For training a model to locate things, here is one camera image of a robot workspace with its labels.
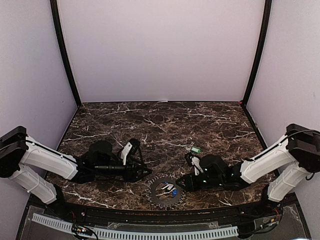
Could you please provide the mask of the blue key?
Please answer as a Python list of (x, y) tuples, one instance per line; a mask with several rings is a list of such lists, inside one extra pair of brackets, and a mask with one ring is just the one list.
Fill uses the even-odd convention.
[(174, 184), (169, 182), (164, 182), (163, 184), (164, 186), (161, 187), (161, 190), (163, 190), (165, 194), (169, 194), (172, 197), (175, 197), (178, 194), (178, 190)]

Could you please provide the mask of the black disc with keyrings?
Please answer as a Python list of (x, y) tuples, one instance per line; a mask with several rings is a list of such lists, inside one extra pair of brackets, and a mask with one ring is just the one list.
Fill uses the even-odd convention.
[[(164, 182), (169, 182), (175, 185), (177, 195), (172, 197), (168, 193), (164, 193), (161, 188)], [(186, 200), (185, 191), (176, 184), (176, 180), (168, 175), (160, 175), (153, 177), (149, 182), (146, 190), (146, 197), (151, 202), (151, 205), (162, 211), (173, 210)]]

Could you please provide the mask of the green key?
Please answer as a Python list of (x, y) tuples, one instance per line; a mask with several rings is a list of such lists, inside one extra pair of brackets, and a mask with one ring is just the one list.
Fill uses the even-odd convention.
[(193, 146), (192, 144), (185, 145), (184, 147), (185, 147), (185, 149), (186, 149), (187, 151), (193, 152), (193, 153), (196, 153), (196, 154), (200, 154), (200, 153), (202, 152), (200, 148), (195, 147), (195, 146)]

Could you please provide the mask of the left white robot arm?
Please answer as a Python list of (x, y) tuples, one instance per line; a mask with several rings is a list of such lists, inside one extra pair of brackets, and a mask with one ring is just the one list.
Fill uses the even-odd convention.
[(81, 157), (67, 155), (53, 150), (27, 134), (18, 126), (0, 138), (0, 176), (16, 182), (28, 193), (38, 197), (60, 218), (71, 213), (59, 187), (40, 177), (32, 167), (49, 171), (77, 184), (85, 184), (101, 177), (104, 181), (116, 180), (135, 183), (152, 173), (142, 158), (141, 143), (132, 138), (118, 152), (106, 140), (92, 143)]

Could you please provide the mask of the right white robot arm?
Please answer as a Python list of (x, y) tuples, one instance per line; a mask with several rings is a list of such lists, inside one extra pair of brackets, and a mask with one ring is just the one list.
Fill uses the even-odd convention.
[(298, 124), (286, 127), (285, 134), (261, 153), (229, 166), (219, 156), (198, 157), (191, 152), (185, 160), (193, 173), (178, 178), (176, 184), (187, 192), (221, 187), (240, 191), (264, 175), (285, 166), (281, 174), (263, 190), (263, 200), (255, 213), (266, 217), (302, 180), (310, 180), (320, 171), (320, 133)]

